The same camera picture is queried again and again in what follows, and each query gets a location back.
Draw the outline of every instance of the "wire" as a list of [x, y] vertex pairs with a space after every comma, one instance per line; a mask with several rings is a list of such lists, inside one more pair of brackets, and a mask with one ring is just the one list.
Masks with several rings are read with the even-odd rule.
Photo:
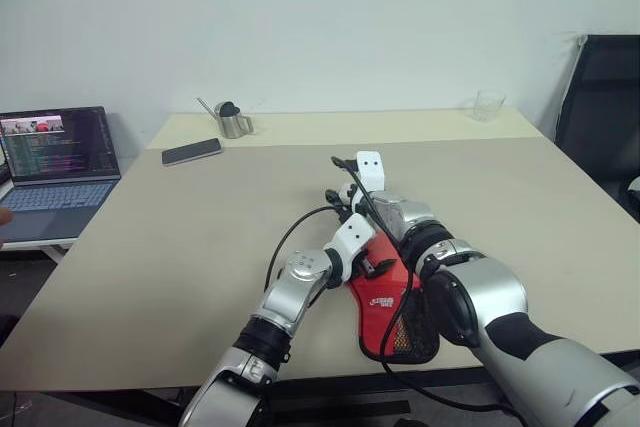
[[387, 228], [387, 225], [385, 224], [384, 220], [382, 220], [382, 216], [380, 215], [380, 212], [378, 212], [378, 208], [373, 203], [373, 200], [371, 199], [371, 196], [369, 195], [369, 192], [367, 192], [367, 189], [364, 188], [364, 185], [362, 185], [362, 181], [357, 176], [357, 174], [353, 171], [353, 169], [344, 160], [342, 160], [342, 159], [340, 159], [338, 157], [331, 157], [331, 161], [334, 163], [334, 165], [336, 165], [337, 167], [340, 167], [341, 169], [346, 170], [349, 173], [349, 175], [351, 176], [353, 181], [356, 183], [356, 185], [358, 186], [358, 188], [362, 192], [362, 197], [366, 200], [367, 205], [369, 206], [369, 210], [371, 211], [371, 218], [378, 225], [378, 227], [380, 227], [380, 230], [382, 230], [382, 232], [384, 232], [384, 234], [389, 238], [389, 241], [391, 241], [391, 243], [393, 244], [394, 248], [396, 250], [398, 250], [398, 248], [400, 246], [400, 244], [398, 243], [398, 240], [389, 231], [389, 229]]
[[[387, 228], [384, 220], [382, 219], [382, 216], [380, 215], [380, 212], [378, 212], [378, 209], [376, 208], [375, 204], [373, 203], [373, 200], [371, 199], [371, 196], [369, 195], [369, 193], [366, 191], [366, 189], [362, 185], [362, 182], [360, 181], [360, 178], [356, 175], [356, 173], [353, 171], [353, 169], [344, 160], [342, 160], [342, 159], [340, 159], [338, 157], [331, 157], [331, 161], [337, 167], [340, 167], [340, 168], [346, 170], [349, 173], [349, 175], [353, 178], [353, 180], [356, 183], [356, 185], [358, 186], [358, 188], [362, 191], [362, 196], [365, 199], [365, 201], [367, 202], [367, 205], [368, 205], [369, 209], [371, 210], [371, 217], [373, 218], [374, 222], [376, 224], [378, 224], [378, 227], [380, 227], [380, 229], [384, 232], [384, 234], [389, 238], [389, 240], [391, 241], [391, 243], [393, 244], [393, 246], [394, 246], [394, 248], [396, 249], [396, 252], [397, 252], [398, 248], [399, 248], [399, 243], [398, 243], [397, 239], [391, 234], [391, 232], [389, 232], [389, 229]], [[416, 392], [418, 392], [419, 394], [427, 397], [428, 399], [434, 400], [434, 401], [439, 402], [439, 403], [441, 403], [443, 405], [446, 405], [448, 407], [452, 407], [454, 409], [459, 409], [459, 410], [466, 410], [466, 411], [469, 411], [469, 412], [503, 411], [503, 412], [509, 413], [509, 414], [513, 415], [514, 417], [516, 417], [524, 427], [527, 427], [527, 423], [526, 423], [525, 419], [522, 417], [522, 415], [517, 410], [515, 410], [513, 407], [511, 407], [509, 405], [503, 405], [503, 404], [474, 405], [474, 404], [463, 404], [461, 402], [456, 402], [454, 400], [447, 399], [445, 397], [440, 397], [439, 395], [436, 395], [436, 394], [434, 394], [432, 392], [429, 392], [428, 390], [425, 390], [424, 388], [420, 387], [419, 385], [416, 385], [413, 382], [410, 382], [410, 381], [408, 381], [406, 379], [403, 379], [400, 375], [398, 375], [396, 372], [391, 370], [391, 367], [389, 367], [389, 364], [385, 360], [385, 357], [386, 357], [385, 356], [385, 350], [387, 348], [387, 343], [389, 342], [389, 337], [391, 336], [391, 332], [393, 331], [393, 327], [396, 325], [396, 322], [400, 318], [400, 315], [402, 315], [402, 311], [404, 310], [405, 306], [407, 305], [407, 301], [409, 299], [409, 295], [411, 294], [411, 290], [413, 289], [413, 269], [410, 269], [409, 267], [407, 267], [407, 270], [408, 270], [407, 286], [406, 286], [404, 295], [402, 296], [402, 299], [400, 300], [400, 305], [398, 306], [398, 308], [396, 309], [395, 313], [393, 314], [391, 320], [389, 321], [389, 324], [387, 325], [387, 328], [386, 328], [386, 330], [384, 332], [384, 335], [382, 336], [382, 341], [380, 342], [380, 364], [382, 365], [382, 368], [384, 369], [384, 371], [387, 374], [389, 374], [391, 377], [396, 379], [396, 381], [398, 381], [399, 383], [405, 385], [406, 387], [409, 387], [410, 389], [415, 390]]]
[[[307, 212], [302, 217], [300, 217], [298, 220], [296, 220], [293, 223], [293, 225], [291, 227], [289, 227], [289, 230], [287, 230], [287, 232], [284, 234], [282, 239], [280, 239], [280, 242], [278, 242], [278, 245], [276, 246], [276, 250], [273, 252], [273, 255], [271, 256], [271, 260], [269, 261], [269, 268], [267, 269], [267, 277], [264, 280], [264, 291], [265, 292], [267, 291], [267, 289], [269, 288], [269, 284], [271, 283], [271, 273], [273, 272], [273, 266], [276, 263], [276, 258], [278, 257], [278, 254], [280, 253], [280, 249], [282, 248], [282, 246], [286, 242], [287, 238], [296, 229], [296, 227], [298, 227], [302, 222], [307, 220], [312, 215], [315, 215], [315, 214], [317, 214], [319, 212], [324, 212], [325, 210], [336, 211], [336, 208], [334, 206], [332, 206], [332, 205], [325, 205], [324, 207], [318, 207], [317, 209], [313, 209], [313, 210]], [[315, 302], [317, 300], [318, 296], [321, 293], [322, 293], [322, 289], [316, 294], [316, 297], [313, 298], [313, 300], [311, 301], [312, 304], [313, 304], [313, 302]]]
[[16, 409], [18, 408], [18, 393], [13, 393], [13, 409], [11, 409], [11, 427], [16, 425]]

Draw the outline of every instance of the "white wall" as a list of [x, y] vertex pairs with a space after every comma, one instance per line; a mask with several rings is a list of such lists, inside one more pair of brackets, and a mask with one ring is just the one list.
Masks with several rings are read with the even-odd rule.
[[638, 33], [639, 4], [0, 0], [0, 110], [102, 104], [134, 155], [198, 95], [338, 111], [455, 107], [493, 88], [548, 132], [575, 37]]

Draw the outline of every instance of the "cup handle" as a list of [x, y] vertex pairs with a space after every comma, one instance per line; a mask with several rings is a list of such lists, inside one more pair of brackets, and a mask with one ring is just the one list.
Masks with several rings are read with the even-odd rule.
[[245, 134], [251, 134], [251, 133], [253, 133], [253, 132], [254, 132], [254, 131], [253, 131], [253, 123], [251, 122], [251, 118], [250, 118], [250, 117], [247, 117], [246, 115], [240, 115], [239, 117], [240, 117], [242, 120], [244, 120], [244, 121], [245, 121], [245, 123], [247, 124], [246, 129], [245, 129], [244, 127], [242, 127], [242, 125], [240, 126], [240, 128], [242, 129], [242, 131], [243, 131]]

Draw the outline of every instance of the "laptop screen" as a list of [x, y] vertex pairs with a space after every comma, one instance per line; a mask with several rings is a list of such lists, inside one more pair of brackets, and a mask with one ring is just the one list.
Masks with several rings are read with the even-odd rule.
[[14, 182], [120, 175], [102, 107], [3, 113], [0, 131]]

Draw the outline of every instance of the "person's hand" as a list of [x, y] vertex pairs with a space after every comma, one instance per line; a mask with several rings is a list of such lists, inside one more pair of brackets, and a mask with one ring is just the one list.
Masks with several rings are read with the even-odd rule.
[[[4, 207], [0, 207], [0, 225], [8, 224], [11, 220], [13, 220], [13, 212]], [[0, 240], [0, 247], [2, 247], [2, 244], [4, 244], [4, 242]]]

